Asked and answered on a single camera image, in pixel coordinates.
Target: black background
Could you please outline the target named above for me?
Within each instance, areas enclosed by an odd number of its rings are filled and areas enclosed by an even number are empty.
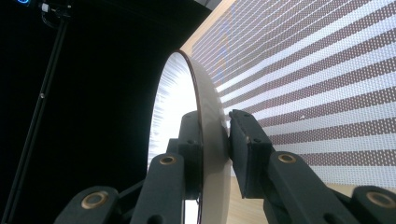
[[[3,214],[56,31],[38,9],[1,4]],[[144,179],[161,71],[210,12],[157,0],[77,0],[73,11],[13,223],[52,223],[86,188]]]

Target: round joint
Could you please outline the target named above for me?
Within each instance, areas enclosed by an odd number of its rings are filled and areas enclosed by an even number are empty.
[[[366,196],[370,202],[375,203],[378,206],[384,208],[396,208],[396,202],[386,194],[369,191]]]
[[[107,201],[108,194],[105,191],[96,191],[91,193],[82,200],[81,207],[85,209],[93,209],[100,207]]]
[[[160,164],[162,165],[170,165],[176,162],[176,158],[173,156],[166,156],[160,159]]]
[[[277,157],[280,161],[285,163],[295,163],[297,160],[290,154],[281,154]]]

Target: striped pattern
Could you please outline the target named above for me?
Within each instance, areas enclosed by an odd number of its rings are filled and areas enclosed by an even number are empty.
[[[325,182],[396,188],[396,1],[239,0],[192,58]]]

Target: black bracket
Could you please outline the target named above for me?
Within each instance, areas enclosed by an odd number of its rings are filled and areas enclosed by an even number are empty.
[[[144,181],[120,194],[110,187],[85,189],[55,223],[184,223],[184,200],[201,195],[202,164],[198,113],[193,111],[183,116],[178,139],[170,139],[166,153],[151,161]]]
[[[231,155],[242,197],[264,199],[269,223],[396,223],[396,194],[355,188],[352,199],[328,189],[304,160],[275,152],[257,120],[233,110]]]

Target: dark stripe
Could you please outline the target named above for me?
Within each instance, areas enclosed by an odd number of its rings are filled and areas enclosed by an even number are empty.
[[[276,63],[273,63],[267,67],[265,67],[264,69],[262,69],[259,73],[248,77],[246,79],[244,79],[243,81],[241,81],[241,83],[238,83],[239,87],[242,87],[250,82],[253,82],[255,80],[257,80],[260,77],[263,77],[267,74],[270,74],[272,72],[275,72],[276,70],[285,67],[286,65],[289,65],[290,63],[294,63],[320,49],[326,48],[328,46],[330,46],[331,44],[340,41],[346,37],[348,37],[349,35],[353,35],[355,33],[357,33],[360,30],[365,29],[366,27],[369,27],[379,21],[382,21],[390,16],[392,16],[395,12],[394,8],[396,7],[396,3],[390,4],[386,7],[383,7],[381,9],[379,9],[378,11],[376,11],[375,13],[370,14],[367,17],[364,17],[363,19],[356,21],[350,25],[348,25],[347,27],[331,34],[328,35],[327,37],[319,40],[318,42],[308,46],[305,49],[301,49],[293,54],[291,54],[290,56],[286,57],[285,59],[282,59]],[[330,66],[327,66],[326,63],[322,63],[321,66],[323,67],[323,69],[326,69]],[[228,88],[224,91],[221,91],[219,94],[220,96],[223,96],[225,94],[228,94],[230,92],[234,91],[234,88]],[[247,92],[245,93],[245,95],[251,95],[254,94],[256,95],[257,92],[260,92],[260,90],[254,90],[253,92]]]
[[[330,102],[324,105],[317,105],[307,109],[293,111],[288,114],[278,115],[267,119],[260,119],[259,123],[262,127],[270,127],[299,121],[302,119],[302,116],[304,116],[304,119],[313,119],[349,110],[361,109],[373,105],[388,104],[391,102],[396,102],[396,87],[387,88],[381,91],[372,91],[366,94]],[[258,111],[250,110],[247,112],[253,114]]]
[[[396,133],[396,118],[370,120],[298,133],[277,134],[269,137],[274,145],[285,145],[386,133]]]
[[[346,4],[345,6],[340,7],[336,11],[330,13],[332,10],[335,8],[338,8],[344,4],[341,1],[333,1],[329,5],[325,6],[324,8],[321,8],[319,11],[314,13],[313,15],[309,16],[308,18],[305,18],[301,21],[297,21],[296,26],[293,26],[290,30],[288,30],[286,33],[277,36],[275,39],[272,39],[268,43],[264,44],[263,46],[259,47],[256,45],[248,47],[244,45],[244,47],[241,48],[241,51],[243,52],[254,52],[253,54],[249,55],[246,58],[238,58],[238,64],[235,64],[235,67],[230,67],[230,70],[228,71],[222,71],[225,73],[224,79],[221,82],[226,82],[230,80],[231,78],[235,77],[237,74],[240,74],[244,71],[246,71],[249,67],[259,63],[265,58],[268,58],[278,52],[280,52],[283,49],[286,49],[296,42],[306,38],[307,36],[312,35],[314,32],[318,31],[319,29],[329,25],[330,23],[342,18],[345,16],[347,13],[355,10],[356,8],[360,7],[363,5],[363,2],[351,2]],[[321,16],[326,15],[323,19],[318,21],[318,18]],[[279,46],[276,46],[279,42],[286,40],[284,43],[282,43]],[[258,57],[256,59],[253,59],[256,57],[257,54],[263,54],[261,57]]]
[[[299,156],[311,166],[396,166],[396,149],[312,153]]]
[[[369,66],[363,67],[361,69],[346,73],[340,77],[334,77],[314,85],[302,88],[297,91],[289,92],[285,95],[281,95],[266,101],[261,101],[256,105],[245,108],[246,111],[260,111],[266,108],[274,107],[277,105],[284,105],[293,101],[297,101],[306,97],[317,95],[325,91],[336,90],[347,85],[361,82],[373,77],[379,77],[385,74],[396,71],[396,57],[385,60],[380,63],[374,63]],[[223,106],[229,107],[234,104],[234,102],[243,102],[248,100],[251,96],[256,95],[256,93],[251,93],[250,95],[241,95],[233,98],[233,101],[228,101],[223,103]]]

